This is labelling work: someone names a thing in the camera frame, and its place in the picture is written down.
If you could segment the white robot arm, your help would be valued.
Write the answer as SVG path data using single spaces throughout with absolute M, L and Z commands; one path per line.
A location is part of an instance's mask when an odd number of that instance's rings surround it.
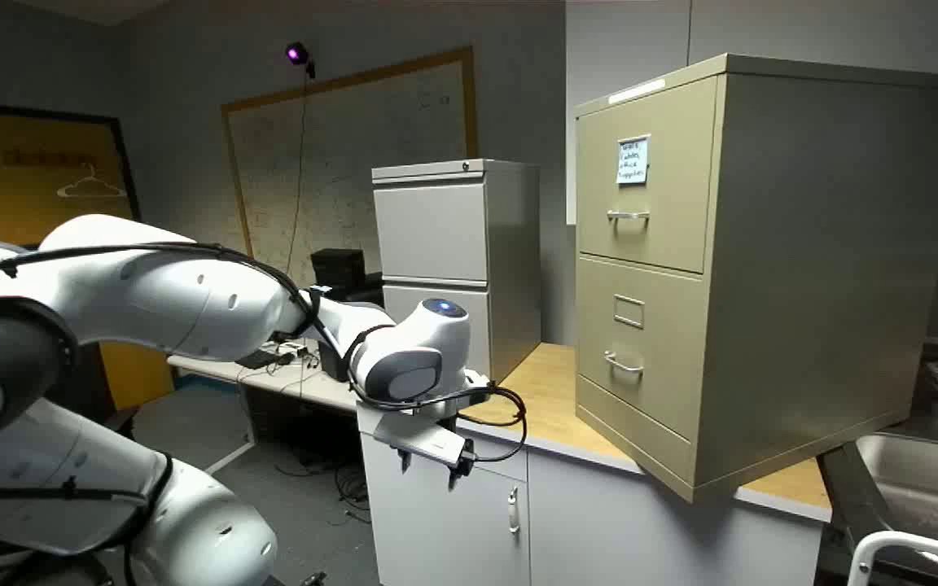
M 150 586 L 264 586 L 276 534 L 209 473 L 48 396 L 93 342 L 203 360 L 315 336 L 363 400 L 439 419 L 487 380 L 469 315 L 427 301 L 409 318 L 306 292 L 238 251 L 116 216 L 80 216 L 41 245 L 0 245 L 0 545 L 54 556 L 121 546 Z

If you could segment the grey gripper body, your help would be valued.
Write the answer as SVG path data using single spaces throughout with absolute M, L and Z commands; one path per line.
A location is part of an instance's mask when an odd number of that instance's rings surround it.
M 419 418 L 380 413 L 374 424 L 374 436 L 387 442 L 396 454 L 409 448 L 411 459 L 429 459 L 439 466 L 463 466 L 469 459 L 469 441 Z

